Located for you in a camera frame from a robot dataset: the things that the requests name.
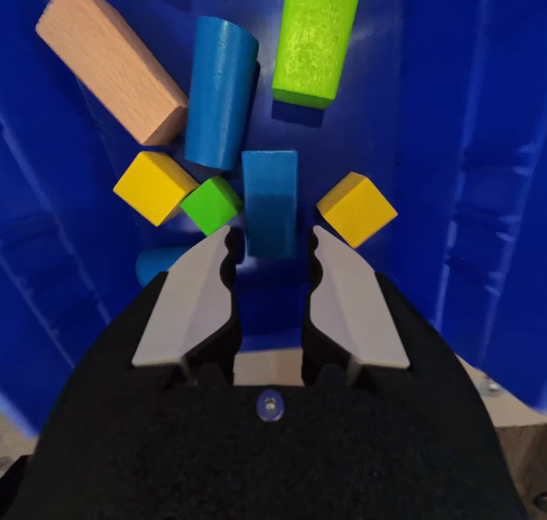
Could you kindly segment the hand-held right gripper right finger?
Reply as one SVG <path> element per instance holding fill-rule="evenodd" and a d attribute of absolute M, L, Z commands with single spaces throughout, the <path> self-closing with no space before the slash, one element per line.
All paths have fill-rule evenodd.
<path fill-rule="evenodd" d="M 309 234 L 303 352 L 315 366 L 406 370 L 410 360 L 373 268 L 319 225 Z"/>

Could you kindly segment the blue wooden cylinder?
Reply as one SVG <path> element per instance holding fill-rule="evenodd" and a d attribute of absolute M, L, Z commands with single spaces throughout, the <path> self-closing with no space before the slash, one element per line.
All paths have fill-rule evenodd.
<path fill-rule="evenodd" d="M 243 27 L 217 17 L 196 22 L 184 157 L 232 171 L 247 120 L 259 42 Z"/>
<path fill-rule="evenodd" d="M 135 271 L 142 288 L 150 283 L 158 273 L 166 272 L 192 245 L 178 245 L 143 250 L 136 257 Z"/>

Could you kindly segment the blue plastic bin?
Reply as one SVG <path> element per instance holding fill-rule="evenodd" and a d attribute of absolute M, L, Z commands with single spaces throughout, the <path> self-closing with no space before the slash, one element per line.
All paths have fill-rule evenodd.
<path fill-rule="evenodd" d="M 199 240 L 113 193 L 141 148 L 38 37 L 48 1 L 1 0 L 1 412 L 31 435 L 140 292 L 137 255 Z M 359 254 L 546 412 L 546 0 L 359 0 L 325 110 L 272 99 L 283 0 L 106 1 L 186 93 L 198 17 L 258 40 L 243 150 L 299 152 L 299 252 L 238 268 L 243 352 L 300 344 L 316 203 L 353 171 L 398 212 Z"/>

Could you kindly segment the yellow wooden cube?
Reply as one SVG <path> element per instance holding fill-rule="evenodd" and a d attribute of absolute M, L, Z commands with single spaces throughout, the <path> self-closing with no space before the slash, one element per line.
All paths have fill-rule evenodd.
<path fill-rule="evenodd" d="M 199 185 L 167 154 L 142 151 L 123 173 L 113 192 L 158 227 L 181 212 L 181 202 Z"/>

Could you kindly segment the long green wooden block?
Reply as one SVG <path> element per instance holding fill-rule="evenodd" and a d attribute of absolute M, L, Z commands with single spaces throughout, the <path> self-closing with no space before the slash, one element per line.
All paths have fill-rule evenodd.
<path fill-rule="evenodd" d="M 338 93 L 359 0 L 284 0 L 274 100 L 326 109 Z"/>

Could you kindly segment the yellow wooden block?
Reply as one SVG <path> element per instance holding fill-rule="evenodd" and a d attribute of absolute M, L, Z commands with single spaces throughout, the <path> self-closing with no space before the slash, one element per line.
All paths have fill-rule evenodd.
<path fill-rule="evenodd" d="M 365 175 L 350 172 L 318 202 L 324 220 L 356 249 L 398 216 Z"/>

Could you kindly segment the small green wooden block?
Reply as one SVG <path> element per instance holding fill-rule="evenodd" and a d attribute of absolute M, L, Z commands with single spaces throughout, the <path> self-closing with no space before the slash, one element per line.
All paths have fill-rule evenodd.
<path fill-rule="evenodd" d="M 210 236 L 243 210 L 243 201 L 221 176 L 209 178 L 179 204 L 195 225 Z"/>

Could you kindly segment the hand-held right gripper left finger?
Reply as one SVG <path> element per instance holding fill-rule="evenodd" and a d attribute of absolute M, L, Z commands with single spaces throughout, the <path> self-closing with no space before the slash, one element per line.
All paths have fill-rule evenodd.
<path fill-rule="evenodd" d="M 242 344 L 234 292 L 242 232 L 223 226 L 190 248 L 168 270 L 134 367 L 208 362 L 232 365 Z"/>

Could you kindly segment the natural wooden block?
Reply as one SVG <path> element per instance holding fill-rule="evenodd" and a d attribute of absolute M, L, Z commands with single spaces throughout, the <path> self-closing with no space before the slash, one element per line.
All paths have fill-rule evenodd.
<path fill-rule="evenodd" d="M 188 97 L 105 0 L 49 0 L 38 36 L 141 146 L 185 128 Z"/>

